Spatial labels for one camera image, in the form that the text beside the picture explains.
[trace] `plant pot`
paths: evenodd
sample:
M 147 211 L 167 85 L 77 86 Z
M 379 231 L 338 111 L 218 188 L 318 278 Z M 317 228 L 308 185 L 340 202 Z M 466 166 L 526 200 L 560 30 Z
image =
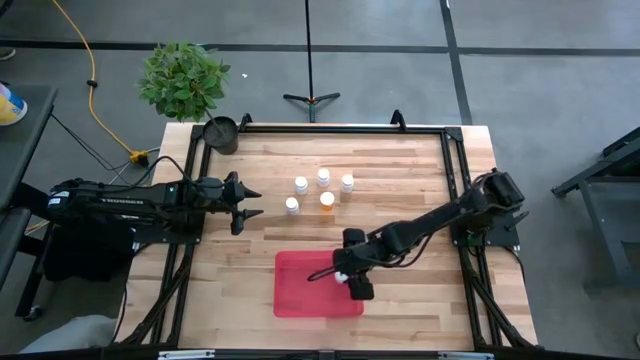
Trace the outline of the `plant pot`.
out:
M 207 145 L 222 155 L 231 155 L 238 150 L 238 125 L 226 116 L 216 116 L 207 121 L 202 137 Z

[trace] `gray floor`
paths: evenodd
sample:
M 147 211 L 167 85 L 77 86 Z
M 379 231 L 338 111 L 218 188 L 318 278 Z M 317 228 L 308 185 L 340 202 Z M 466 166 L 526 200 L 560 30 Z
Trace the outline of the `gray floor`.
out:
M 92 40 L 303 44 L 300 0 L 170 0 L 61 3 Z M 632 0 L 450 0 L 461 46 L 640 47 Z M 312 1 L 314 40 L 327 45 L 446 45 L 437 0 Z M 75 39 L 45 0 L 16 2 L 0 20 L 0 36 Z M 159 145 L 165 119 L 137 98 L 133 86 L 146 52 L 96 51 L 96 108 L 128 144 Z M 306 94 L 303 53 L 228 52 L 230 97 L 219 110 L 256 121 L 304 122 L 306 111 L 281 99 Z M 342 98 L 319 112 L 321 122 L 385 123 L 399 108 L 410 123 L 460 124 L 448 55 L 321 53 L 314 57 L 316 93 Z M 637 293 L 585 294 L 582 285 L 603 264 L 582 200 L 549 189 L 596 159 L 603 146 L 639 124 L 640 58 L 463 56 L 474 124 L 491 130 L 499 166 L 527 197 L 521 223 L 527 291 L 541 345 L 554 350 L 640 357 Z M 55 113 L 114 164 L 125 153 L 90 118 L 83 51 L 20 50 L 0 63 L 0 78 L 60 89 Z M 135 179 L 139 172 L 125 176 Z M 47 189 L 70 177 L 108 181 L 104 171 L 55 123 L 46 129 L 27 181 Z M 73 316 L 115 316 L 123 276 L 107 284 L 46 284 L 49 309 L 32 324 L 12 317 L 30 266 L 19 257 L 0 292 L 0 352 L 21 349 Z

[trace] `tripod stand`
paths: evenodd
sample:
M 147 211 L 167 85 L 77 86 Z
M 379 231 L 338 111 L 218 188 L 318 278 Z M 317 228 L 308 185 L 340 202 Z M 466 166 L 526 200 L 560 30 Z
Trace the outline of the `tripod stand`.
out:
M 333 93 L 328 95 L 322 95 L 318 97 L 313 96 L 313 68 L 311 65 L 311 29 L 309 26 L 309 0 L 304 0 L 304 11 L 307 20 L 307 59 L 309 62 L 309 97 L 284 94 L 282 97 L 287 100 L 297 100 L 309 106 L 309 122 L 316 122 L 316 105 L 322 100 L 337 99 L 340 97 L 340 93 Z

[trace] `butcher block tabletop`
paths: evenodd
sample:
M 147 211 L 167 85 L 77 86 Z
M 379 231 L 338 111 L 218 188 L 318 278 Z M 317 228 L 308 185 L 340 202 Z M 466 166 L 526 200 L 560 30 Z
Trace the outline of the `butcher block tabletop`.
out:
M 184 166 L 191 127 L 167 124 L 160 154 Z M 462 130 L 473 179 L 496 166 L 489 130 L 485 126 Z M 360 317 L 277 318 L 273 314 L 279 251 L 335 249 L 341 246 L 342 230 L 347 227 L 369 232 L 392 221 L 416 218 L 449 201 L 438 136 L 251 133 L 240 134 L 239 141 L 233 155 L 212 152 L 209 176 L 224 178 L 237 171 L 247 187 L 263 194 L 241 202 L 239 209 L 262 209 L 264 214 L 247 220 L 239 236 L 230 233 L 229 215 L 206 216 L 193 259 L 180 348 L 473 349 L 459 255 L 447 229 L 434 235 L 413 266 L 376 268 L 369 273 L 375 299 L 364 303 Z M 203 146 L 197 151 L 194 176 Z M 459 175 L 453 144 L 451 150 Z M 316 182 L 320 168 L 331 174 L 328 191 L 336 195 L 331 211 L 320 204 L 320 194 L 327 191 Z M 345 174 L 355 179 L 349 196 L 340 194 Z M 296 176 L 309 181 L 306 195 L 295 194 Z M 170 162 L 158 164 L 155 183 L 178 179 L 180 174 Z M 300 203 L 297 216 L 286 214 L 285 200 L 292 196 Z M 167 249 L 163 244 L 151 245 L 133 260 L 119 339 L 132 332 L 155 302 Z M 497 303 L 521 334 L 535 343 L 518 263 L 502 248 L 487 248 L 486 256 Z M 486 311 L 477 301 L 489 341 Z M 169 310 L 167 325 L 171 314 Z

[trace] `red tray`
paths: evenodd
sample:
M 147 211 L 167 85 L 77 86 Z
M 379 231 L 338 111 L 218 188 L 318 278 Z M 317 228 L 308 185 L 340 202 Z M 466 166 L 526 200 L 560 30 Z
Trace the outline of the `red tray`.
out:
M 309 282 L 312 273 L 332 265 L 333 251 L 281 251 L 276 255 L 273 313 L 277 317 L 360 316 L 362 301 L 351 300 L 347 284 L 333 274 Z

